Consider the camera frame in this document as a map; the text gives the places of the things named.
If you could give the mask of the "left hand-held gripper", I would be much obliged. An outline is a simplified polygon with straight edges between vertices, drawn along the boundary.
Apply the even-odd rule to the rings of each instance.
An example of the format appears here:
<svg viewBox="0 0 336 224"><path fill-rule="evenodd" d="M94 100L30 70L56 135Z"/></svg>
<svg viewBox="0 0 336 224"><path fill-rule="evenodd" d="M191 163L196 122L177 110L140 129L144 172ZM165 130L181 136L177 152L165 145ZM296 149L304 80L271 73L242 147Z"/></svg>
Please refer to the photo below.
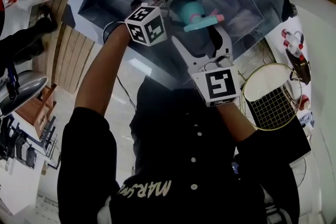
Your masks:
<svg viewBox="0 0 336 224"><path fill-rule="evenodd" d="M153 46L167 40L165 23L184 26L181 19L170 9L175 0L134 0L132 13L125 19L133 41Z"/></svg>

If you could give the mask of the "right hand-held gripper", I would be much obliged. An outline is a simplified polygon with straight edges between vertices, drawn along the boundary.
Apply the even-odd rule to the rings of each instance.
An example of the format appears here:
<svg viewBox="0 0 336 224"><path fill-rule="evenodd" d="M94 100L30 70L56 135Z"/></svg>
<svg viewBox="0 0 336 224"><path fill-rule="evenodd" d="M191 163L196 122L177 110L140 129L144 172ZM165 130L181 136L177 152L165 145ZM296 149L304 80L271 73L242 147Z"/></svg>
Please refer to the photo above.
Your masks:
<svg viewBox="0 0 336 224"><path fill-rule="evenodd" d="M189 67L188 72L207 107L234 102L241 94L238 69L224 54L232 54L232 40L222 26L209 26L214 46L212 59L196 62L184 45L175 37L171 41Z"/></svg>

